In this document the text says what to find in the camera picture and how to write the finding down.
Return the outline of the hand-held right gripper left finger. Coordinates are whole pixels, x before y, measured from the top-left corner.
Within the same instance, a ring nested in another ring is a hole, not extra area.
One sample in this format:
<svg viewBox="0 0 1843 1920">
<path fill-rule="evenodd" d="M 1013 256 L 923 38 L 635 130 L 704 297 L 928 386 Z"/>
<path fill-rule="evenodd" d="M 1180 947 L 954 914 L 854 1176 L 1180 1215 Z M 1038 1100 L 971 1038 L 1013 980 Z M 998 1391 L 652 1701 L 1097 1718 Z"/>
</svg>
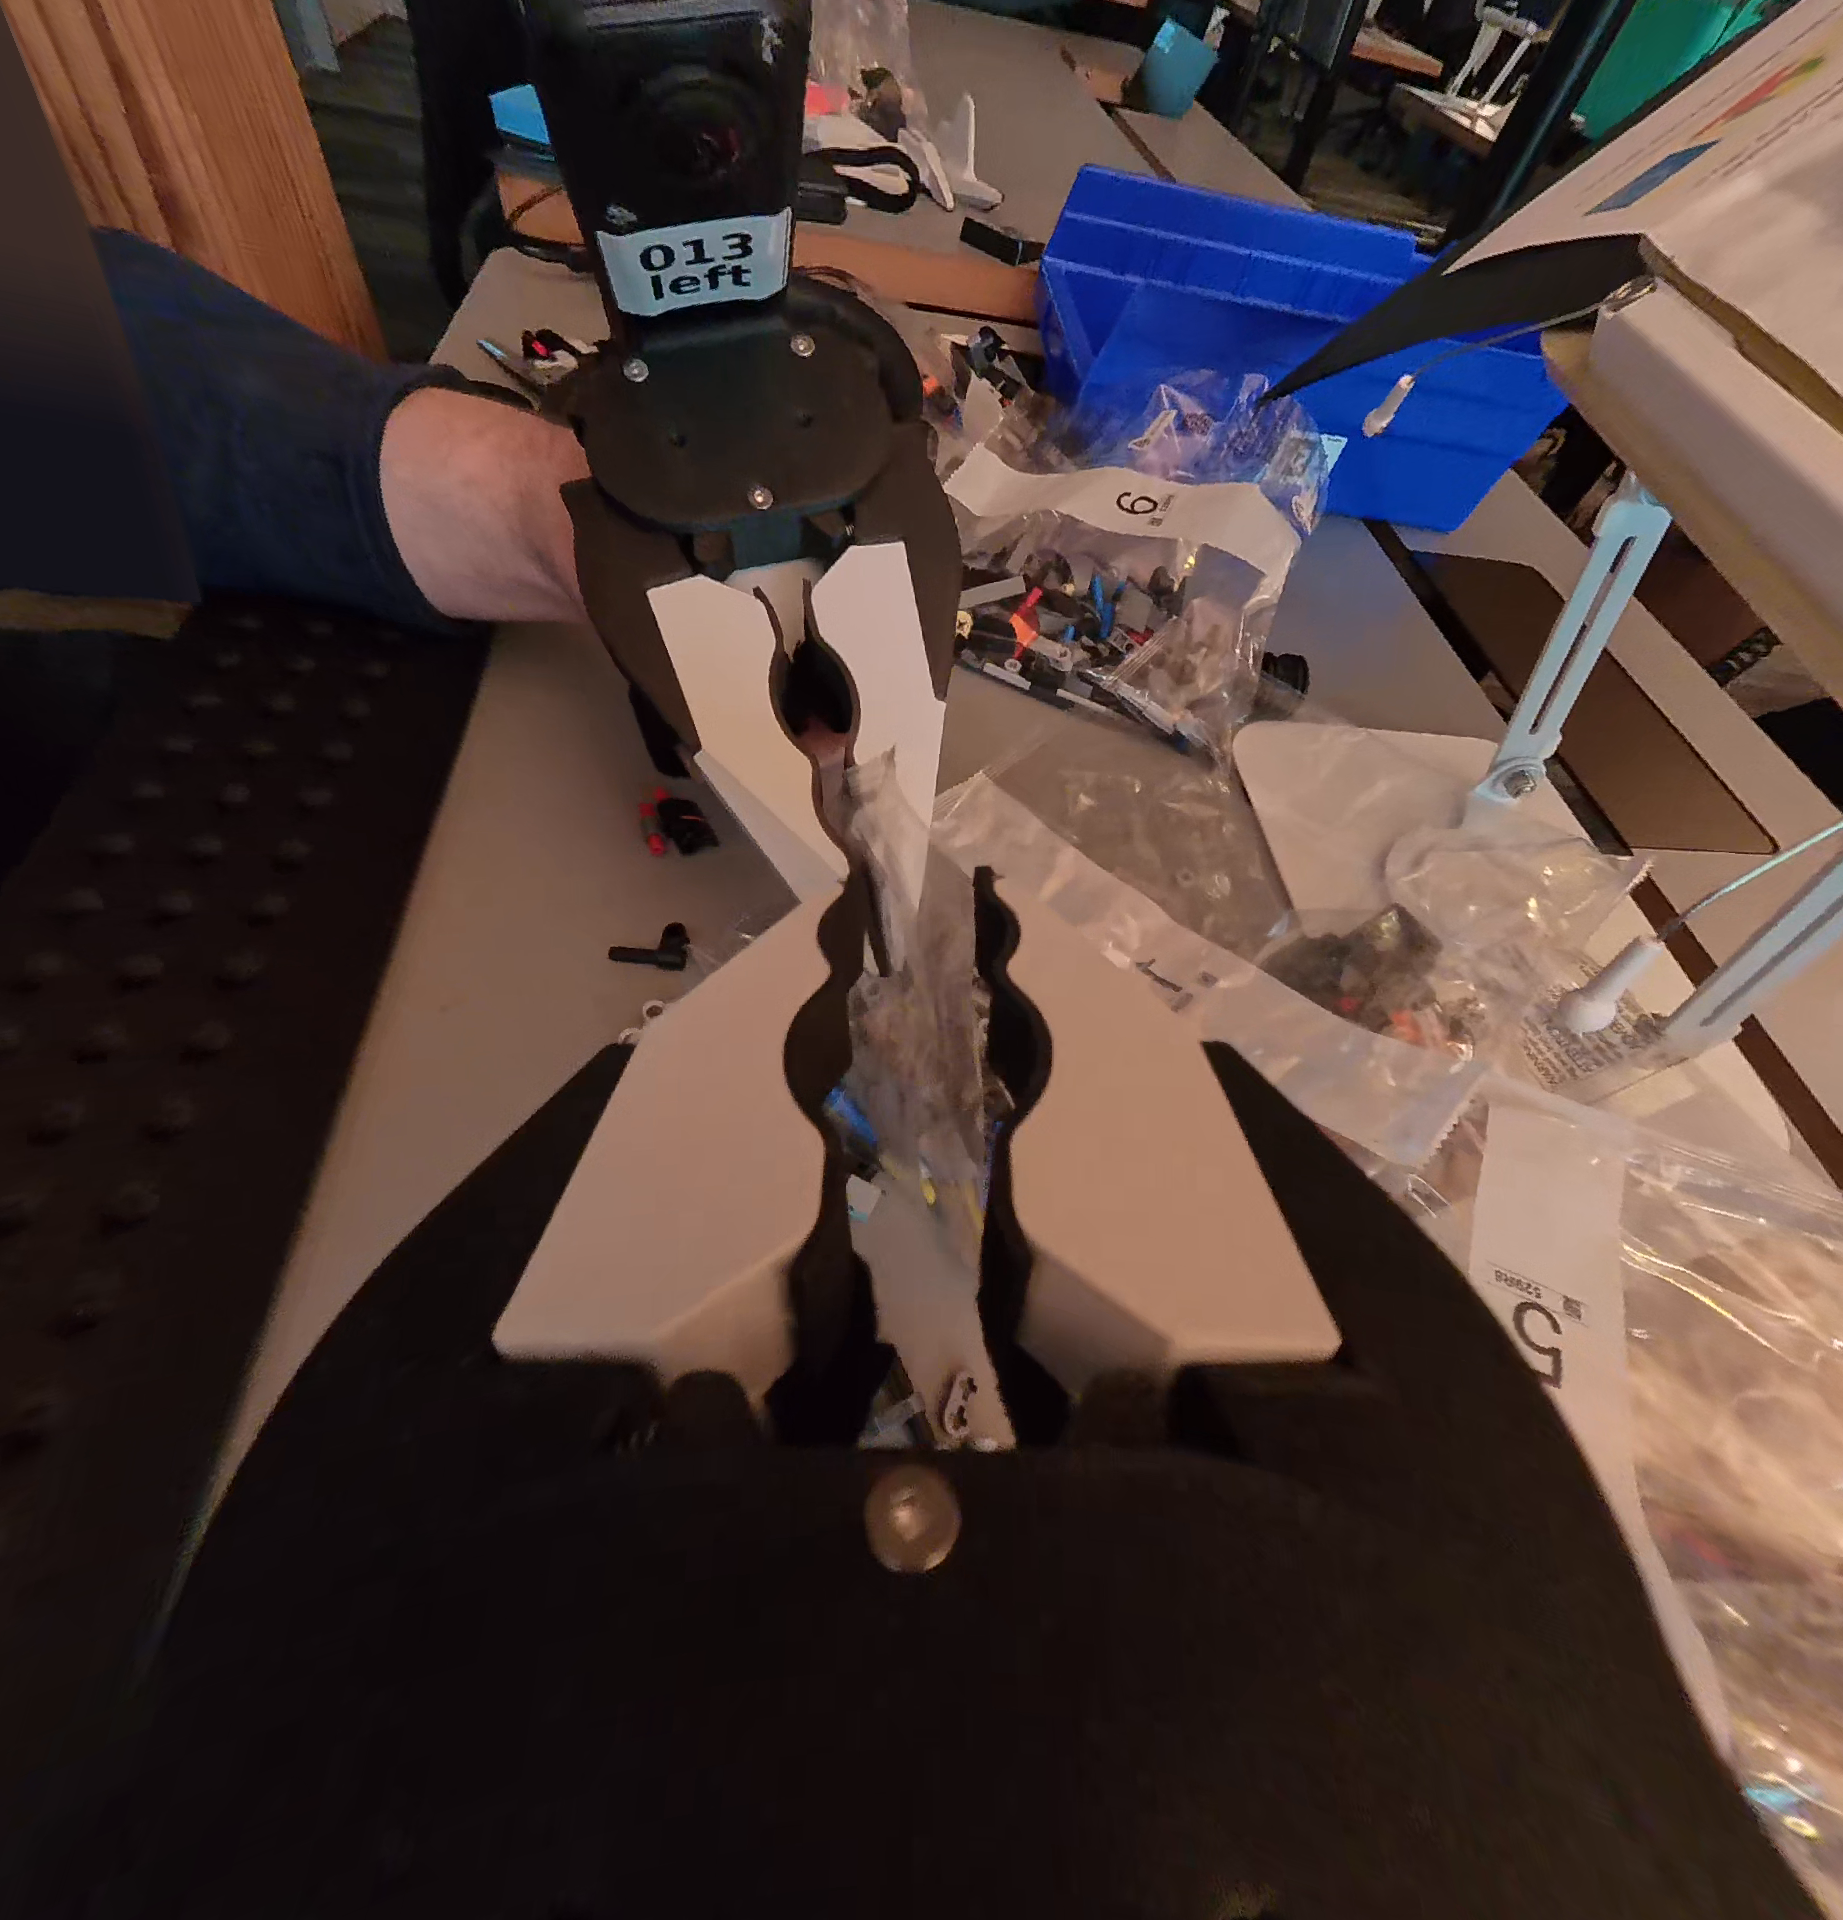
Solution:
<svg viewBox="0 0 1843 1920">
<path fill-rule="evenodd" d="M 854 871 L 642 1029 L 496 1320 L 498 1358 L 729 1377 L 786 1445 L 863 1440 L 891 1347 L 828 1095 L 868 925 Z"/>
</svg>

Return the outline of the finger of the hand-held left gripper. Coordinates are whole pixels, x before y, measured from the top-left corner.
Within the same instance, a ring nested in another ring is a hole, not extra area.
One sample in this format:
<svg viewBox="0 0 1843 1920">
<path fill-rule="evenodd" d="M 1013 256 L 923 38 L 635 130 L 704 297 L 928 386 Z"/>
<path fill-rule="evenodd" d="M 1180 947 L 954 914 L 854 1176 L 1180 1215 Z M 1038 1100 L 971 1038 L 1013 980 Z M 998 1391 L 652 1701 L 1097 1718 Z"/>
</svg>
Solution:
<svg viewBox="0 0 1843 1920">
<path fill-rule="evenodd" d="M 848 546 L 810 585 L 810 615 L 819 642 L 848 668 L 854 683 L 855 763 L 891 759 L 894 786 L 910 810 L 934 815 L 947 702 L 934 690 L 906 546 Z"/>
<path fill-rule="evenodd" d="M 778 668 L 819 635 L 813 579 L 671 579 L 647 610 L 694 730 L 694 777 L 796 899 L 828 899 L 848 851 L 825 827 L 825 763 L 778 709 Z"/>
</svg>

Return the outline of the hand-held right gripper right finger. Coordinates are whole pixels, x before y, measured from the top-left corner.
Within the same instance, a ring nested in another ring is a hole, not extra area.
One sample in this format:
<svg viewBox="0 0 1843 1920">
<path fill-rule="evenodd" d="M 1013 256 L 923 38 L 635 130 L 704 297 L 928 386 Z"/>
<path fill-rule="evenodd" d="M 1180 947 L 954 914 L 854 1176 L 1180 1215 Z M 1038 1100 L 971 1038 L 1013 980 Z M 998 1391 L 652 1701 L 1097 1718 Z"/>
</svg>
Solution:
<svg viewBox="0 0 1843 1920">
<path fill-rule="evenodd" d="M 1004 1089 L 974 1310 L 1011 1440 L 1056 1445 L 1116 1383 L 1331 1362 L 1344 1334 L 1190 1019 L 993 866 L 971 930 Z"/>
</svg>

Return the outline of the person's left hand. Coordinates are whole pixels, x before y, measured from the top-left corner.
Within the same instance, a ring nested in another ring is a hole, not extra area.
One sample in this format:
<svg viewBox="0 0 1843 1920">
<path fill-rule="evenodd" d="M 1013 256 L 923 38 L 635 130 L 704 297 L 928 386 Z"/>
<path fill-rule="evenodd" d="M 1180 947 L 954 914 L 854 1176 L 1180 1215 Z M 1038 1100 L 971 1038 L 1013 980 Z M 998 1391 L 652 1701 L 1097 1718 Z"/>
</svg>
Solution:
<svg viewBox="0 0 1843 1920">
<path fill-rule="evenodd" d="M 382 430 L 382 509 L 429 610 L 467 626 L 580 626 L 565 487 L 590 480 L 565 423 L 417 386 Z"/>
</svg>

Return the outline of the small hand tool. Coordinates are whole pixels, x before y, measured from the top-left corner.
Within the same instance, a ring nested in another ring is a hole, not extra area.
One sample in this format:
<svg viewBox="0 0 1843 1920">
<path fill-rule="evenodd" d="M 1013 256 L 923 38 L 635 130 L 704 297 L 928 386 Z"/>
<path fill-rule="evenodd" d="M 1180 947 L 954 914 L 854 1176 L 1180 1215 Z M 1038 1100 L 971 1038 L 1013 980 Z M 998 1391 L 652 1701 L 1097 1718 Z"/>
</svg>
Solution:
<svg viewBox="0 0 1843 1920">
<path fill-rule="evenodd" d="M 555 330 L 525 330 L 512 346 L 474 336 L 474 352 L 496 360 L 528 393 L 553 393 L 587 366 L 587 358 L 593 358 L 590 344 L 565 336 Z"/>
</svg>

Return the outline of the clear bag of dark pieces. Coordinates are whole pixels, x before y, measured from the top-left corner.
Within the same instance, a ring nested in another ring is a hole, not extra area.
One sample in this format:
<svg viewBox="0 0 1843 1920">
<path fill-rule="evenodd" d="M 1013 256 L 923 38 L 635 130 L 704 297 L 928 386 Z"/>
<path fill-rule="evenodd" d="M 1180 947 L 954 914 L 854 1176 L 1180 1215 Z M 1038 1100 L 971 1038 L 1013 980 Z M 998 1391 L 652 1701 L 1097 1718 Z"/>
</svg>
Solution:
<svg viewBox="0 0 1843 1920">
<path fill-rule="evenodd" d="M 1217 759 L 1323 515 L 1331 443 L 1260 375 L 1142 398 L 1019 393 L 942 458 L 960 537 L 956 668 Z"/>
</svg>

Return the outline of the brown cardboard strip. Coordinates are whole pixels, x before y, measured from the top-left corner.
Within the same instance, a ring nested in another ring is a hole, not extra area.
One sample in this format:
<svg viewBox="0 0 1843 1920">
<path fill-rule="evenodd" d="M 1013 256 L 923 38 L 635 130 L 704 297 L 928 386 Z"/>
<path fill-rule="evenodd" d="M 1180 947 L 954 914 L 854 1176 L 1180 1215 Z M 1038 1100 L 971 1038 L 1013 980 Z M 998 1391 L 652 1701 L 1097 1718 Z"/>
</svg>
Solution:
<svg viewBox="0 0 1843 1920">
<path fill-rule="evenodd" d="M 868 227 L 799 223 L 791 247 L 799 273 L 838 273 L 873 297 L 980 322 L 1038 322 L 1038 267 L 1004 267 L 974 247 L 915 247 Z"/>
</svg>

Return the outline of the white pointed plastic object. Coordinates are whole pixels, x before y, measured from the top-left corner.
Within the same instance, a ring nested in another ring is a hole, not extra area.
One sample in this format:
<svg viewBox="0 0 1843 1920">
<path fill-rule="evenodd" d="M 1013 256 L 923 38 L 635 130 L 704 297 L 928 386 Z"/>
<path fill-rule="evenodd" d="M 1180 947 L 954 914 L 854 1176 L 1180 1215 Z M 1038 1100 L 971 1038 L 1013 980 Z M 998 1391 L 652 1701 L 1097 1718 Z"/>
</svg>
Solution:
<svg viewBox="0 0 1843 1920">
<path fill-rule="evenodd" d="M 974 101 L 960 97 L 942 118 L 910 116 L 894 146 L 915 161 L 918 190 L 942 210 L 998 210 L 1004 190 L 974 173 Z"/>
</svg>

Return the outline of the blue plastic bin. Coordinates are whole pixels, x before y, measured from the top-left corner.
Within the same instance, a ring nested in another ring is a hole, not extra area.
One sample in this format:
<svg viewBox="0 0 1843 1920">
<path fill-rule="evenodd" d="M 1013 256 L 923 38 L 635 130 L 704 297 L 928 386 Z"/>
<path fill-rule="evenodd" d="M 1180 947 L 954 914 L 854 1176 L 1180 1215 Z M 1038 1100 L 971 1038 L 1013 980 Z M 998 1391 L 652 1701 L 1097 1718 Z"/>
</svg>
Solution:
<svg viewBox="0 0 1843 1920">
<path fill-rule="evenodd" d="M 1419 273 L 1430 256 L 1402 227 L 1080 165 L 1038 262 L 1041 379 L 1068 403 L 1142 398 L 1202 372 L 1217 390 L 1271 386 Z M 1327 515 L 1452 533 L 1567 403 L 1522 336 L 1430 372 L 1396 423 L 1361 437 L 1361 414 L 1434 352 L 1297 393 L 1337 443 Z"/>
</svg>

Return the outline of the dark perforated panel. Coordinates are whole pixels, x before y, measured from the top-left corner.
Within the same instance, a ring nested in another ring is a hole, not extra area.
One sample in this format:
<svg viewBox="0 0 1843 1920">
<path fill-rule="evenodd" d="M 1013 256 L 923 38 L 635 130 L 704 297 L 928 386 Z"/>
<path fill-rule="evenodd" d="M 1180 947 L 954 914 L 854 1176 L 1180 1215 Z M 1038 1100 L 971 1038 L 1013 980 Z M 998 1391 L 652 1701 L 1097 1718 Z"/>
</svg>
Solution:
<svg viewBox="0 0 1843 1920">
<path fill-rule="evenodd" d="M 394 947 L 484 636 L 225 598 L 0 892 L 0 1646 L 173 1564 Z"/>
</svg>

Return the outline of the teal cup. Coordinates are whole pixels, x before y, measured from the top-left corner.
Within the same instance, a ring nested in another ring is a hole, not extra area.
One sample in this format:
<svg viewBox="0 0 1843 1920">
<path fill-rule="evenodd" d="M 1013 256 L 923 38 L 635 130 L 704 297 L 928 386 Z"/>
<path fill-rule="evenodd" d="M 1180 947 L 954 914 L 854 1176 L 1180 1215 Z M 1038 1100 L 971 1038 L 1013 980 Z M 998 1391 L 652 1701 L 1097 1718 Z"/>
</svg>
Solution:
<svg viewBox="0 0 1843 1920">
<path fill-rule="evenodd" d="M 1138 107 L 1159 118 L 1185 118 L 1193 107 L 1202 86 L 1210 81 L 1217 62 L 1217 42 L 1206 32 L 1185 28 L 1177 12 L 1168 12 L 1138 62 Z"/>
</svg>

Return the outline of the wooden panel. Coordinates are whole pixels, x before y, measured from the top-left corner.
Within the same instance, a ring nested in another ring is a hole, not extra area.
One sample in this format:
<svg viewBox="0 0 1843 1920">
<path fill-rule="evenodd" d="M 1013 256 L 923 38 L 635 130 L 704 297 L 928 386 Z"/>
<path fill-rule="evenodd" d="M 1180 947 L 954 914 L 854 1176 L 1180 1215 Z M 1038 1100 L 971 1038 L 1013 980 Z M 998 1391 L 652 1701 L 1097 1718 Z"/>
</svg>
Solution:
<svg viewBox="0 0 1843 1920">
<path fill-rule="evenodd" d="M 0 12 L 90 223 L 387 358 L 278 4 L 5 0 Z"/>
</svg>

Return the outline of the clear bag with white label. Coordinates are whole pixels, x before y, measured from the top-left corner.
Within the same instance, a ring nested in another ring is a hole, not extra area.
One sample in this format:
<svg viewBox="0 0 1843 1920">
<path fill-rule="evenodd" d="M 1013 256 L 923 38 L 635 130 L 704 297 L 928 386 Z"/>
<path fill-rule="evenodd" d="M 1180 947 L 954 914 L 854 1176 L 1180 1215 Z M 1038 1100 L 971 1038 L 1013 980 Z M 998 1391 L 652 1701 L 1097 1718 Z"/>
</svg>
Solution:
<svg viewBox="0 0 1843 1920">
<path fill-rule="evenodd" d="M 1843 1196 L 1500 1076 L 1416 1196 L 1588 1463 L 1741 1800 L 1843 1914 Z"/>
</svg>

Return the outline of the beige book stand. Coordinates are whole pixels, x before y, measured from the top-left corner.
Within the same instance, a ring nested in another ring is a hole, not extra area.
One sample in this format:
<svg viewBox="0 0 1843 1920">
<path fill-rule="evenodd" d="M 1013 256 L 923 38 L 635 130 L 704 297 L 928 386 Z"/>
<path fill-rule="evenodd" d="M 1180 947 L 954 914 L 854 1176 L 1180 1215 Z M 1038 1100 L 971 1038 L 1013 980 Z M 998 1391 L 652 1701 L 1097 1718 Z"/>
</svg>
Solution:
<svg viewBox="0 0 1843 1920">
<path fill-rule="evenodd" d="M 1843 430 L 1649 273 L 1633 308 L 1560 346 L 1560 390 L 1843 703 Z"/>
</svg>

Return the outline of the black vertical post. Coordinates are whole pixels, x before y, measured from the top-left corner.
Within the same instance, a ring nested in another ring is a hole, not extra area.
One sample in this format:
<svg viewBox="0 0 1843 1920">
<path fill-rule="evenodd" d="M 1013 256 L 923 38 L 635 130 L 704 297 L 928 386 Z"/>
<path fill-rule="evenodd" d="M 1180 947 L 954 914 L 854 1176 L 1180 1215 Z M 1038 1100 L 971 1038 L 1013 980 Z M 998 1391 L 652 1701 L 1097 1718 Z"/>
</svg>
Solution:
<svg viewBox="0 0 1843 1920">
<path fill-rule="evenodd" d="M 1556 10 L 1528 86 L 1443 227 L 1443 256 L 1500 223 L 1528 190 L 1628 12 L 1633 0 L 1571 0 Z"/>
</svg>

